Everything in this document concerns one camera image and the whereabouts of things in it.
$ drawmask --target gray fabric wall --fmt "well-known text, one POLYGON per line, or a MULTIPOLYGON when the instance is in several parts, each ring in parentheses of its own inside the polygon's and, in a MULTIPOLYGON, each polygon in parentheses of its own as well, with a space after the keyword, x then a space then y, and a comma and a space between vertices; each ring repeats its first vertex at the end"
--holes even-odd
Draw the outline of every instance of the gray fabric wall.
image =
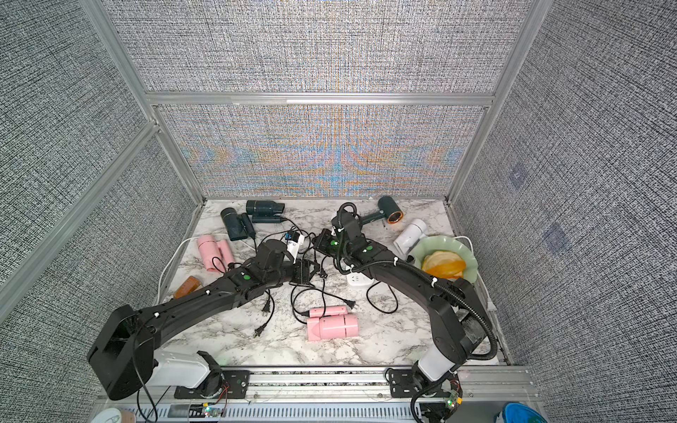
POLYGON ((151 139, 0 326, 3 422, 85 422, 101 384, 87 352, 111 311, 155 299, 194 203, 151 139), (39 403, 41 417, 17 413, 39 403))
MULTIPOLYGON (((530 4, 104 0, 148 89, 182 92, 493 93, 530 4)), ((161 109, 208 197, 442 196, 480 113, 161 109)))
POLYGON ((145 122, 77 0, 0 3, 0 285, 145 122))
MULTIPOLYGON (((0 58, 2 284, 146 120, 78 1, 0 3, 0 58)), ((150 140, 0 324, 2 422, 86 421, 91 343, 152 302, 193 210, 150 140)))
POLYGON ((493 92, 530 0, 104 0, 152 91, 493 92))
POLYGON ((555 1, 454 205, 555 423, 677 414, 676 6, 555 1))
POLYGON ((443 196, 476 106, 162 105, 208 196, 443 196))

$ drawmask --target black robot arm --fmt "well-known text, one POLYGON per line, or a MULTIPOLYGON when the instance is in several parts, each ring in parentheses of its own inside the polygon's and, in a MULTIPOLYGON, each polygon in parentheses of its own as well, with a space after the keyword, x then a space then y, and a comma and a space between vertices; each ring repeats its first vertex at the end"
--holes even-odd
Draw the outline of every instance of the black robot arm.
MULTIPOLYGON (((472 285, 463 279, 438 280, 397 260, 385 246, 365 238, 362 224, 368 219, 360 219, 354 205, 352 212, 345 210, 347 204, 341 206, 332 220, 338 237, 324 229, 314 240, 314 248, 333 257, 341 273, 351 271, 341 267, 341 260, 344 260, 352 271, 392 285, 427 310, 434 352, 439 354, 426 359, 425 366, 426 357, 414 366, 420 384, 437 380, 468 358, 490 359, 496 355, 496 339, 472 285), (459 312, 455 313, 453 306, 459 307, 459 312), (485 335, 489 337, 490 352, 474 356, 472 352, 485 335)), ((285 261, 285 257, 292 258, 285 243, 268 240, 259 246, 256 256, 242 266, 227 271, 212 284, 187 296, 137 311, 129 305, 114 310, 87 355, 89 365, 109 398, 123 399, 138 391, 141 381, 146 383, 153 374, 154 350, 174 335, 216 313, 246 304, 284 282, 307 282, 319 270, 314 261, 296 260, 293 263, 285 261)), ((213 394, 220 386, 220 367, 209 354, 198 354, 203 355, 213 368, 203 382, 204 392, 213 394)))
POLYGON ((363 224, 355 205, 344 203, 332 220, 338 235, 324 229, 315 239, 315 249, 334 257, 334 265, 341 273, 362 272, 396 288, 427 310, 433 343, 452 363, 494 358, 498 343, 473 285, 462 278, 449 281, 433 277, 399 259, 384 245, 368 240, 362 233, 363 224), (341 260, 350 269, 343 269, 341 260), (459 307, 459 312, 452 307, 459 307), (473 355, 485 336, 489 338, 489 352, 473 355))
POLYGON ((216 313, 244 305, 284 282, 308 281, 319 269, 312 261, 297 260, 294 264, 284 257, 290 257, 286 244, 268 240, 259 246, 255 257, 202 289, 136 311, 129 305, 114 310, 87 354, 108 397, 123 399, 138 391, 139 377, 145 383, 153 373, 154 350, 174 335, 216 313))

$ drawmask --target marble tabletop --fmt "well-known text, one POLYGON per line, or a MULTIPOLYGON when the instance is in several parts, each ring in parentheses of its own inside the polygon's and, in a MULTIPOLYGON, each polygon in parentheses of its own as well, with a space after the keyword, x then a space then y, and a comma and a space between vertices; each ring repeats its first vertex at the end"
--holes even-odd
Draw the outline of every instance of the marble tabletop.
MULTIPOLYGON (((283 200, 286 208, 283 216, 291 219, 301 229, 320 233, 330 227, 330 221, 344 200, 283 200)), ((352 200, 358 213, 365 215, 376 210, 376 200, 352 200)), ((394 225, 383 220, 365 225, 363 231, 372 238, 393 249, 393 241, 415 218, 428 224, 428 235, 452 234, 450 222, 440 200, 397 200, 405 215, 394 225)), ((208 201, 195 228, 194 236, 203 234, 226 234, 219 212, 234 207, 244 212, 245 200, 208 201)), ((289 229, 291 223, 256 224, 257 241, 269 233, 289 229)), ((252 240, 230 242, 236 261, 242 262, 254 255, 252 240)), ((432 344, 431 329, 427 313, 414 301, 396 292, 399 309, 394 314, 382 314, 366 300, 366 290, 348 286, 342 276, 327 260, 324 265, 328 273, 326 292, 357 302, 352 313, 359 322, 359 336, 354 338, 308 342, 306 326, 292 316, 290 292, 292 286, 284 284, 271 290, 275 300, 275 312, 261 336, 254 337, 254 330, 262 325, 268 314, 261 311, 266 296, 237 309, 216 314, 199 324, 183 331, 168 341, 163 349, 179 353, 194 353, 202 350, 210 353, 221 365, 411 365, 432 344)), ((218 273, 205 270, 200 259, 197 244, 191 241, 181 258, 179 268, 171 282, 168 296, 189 276, 197 277, 205 286, 214 282, 218 273)), ((313 281, 321 285, 319 276, 313 281)), ((343 305, 335 298, 326 297, 327 305, 343 305)), ((382 309, 394 307, 394 300, 385 284, 370 292, 370 299, 382 309)), ((296 302, 298 310, 321 307, 322 298, 318 291, 306 292, 296 302)))

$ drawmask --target white power strip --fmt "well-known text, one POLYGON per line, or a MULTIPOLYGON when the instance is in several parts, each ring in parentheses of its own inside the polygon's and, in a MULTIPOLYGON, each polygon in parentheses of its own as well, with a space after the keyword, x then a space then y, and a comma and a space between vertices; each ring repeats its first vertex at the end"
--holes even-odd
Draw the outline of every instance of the white power strip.
POLYGON ((377 282, 375 279, 372 279, 371 277, 366 277, 362 273, 351 272, 348 273, 345 277, 346 279, 348 279, 348 285, 351 288, 357 289, 369 288, 371 285, 377 282))

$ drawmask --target blue object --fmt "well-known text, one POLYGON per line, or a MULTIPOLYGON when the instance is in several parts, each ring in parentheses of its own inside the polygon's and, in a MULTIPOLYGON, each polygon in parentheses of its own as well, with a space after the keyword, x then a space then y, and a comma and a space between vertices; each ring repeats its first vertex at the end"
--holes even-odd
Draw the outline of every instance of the blue object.
POLYGON ((520 403, 507 403, 500 417, 505 423, 547 423, 535 410, 520 403))

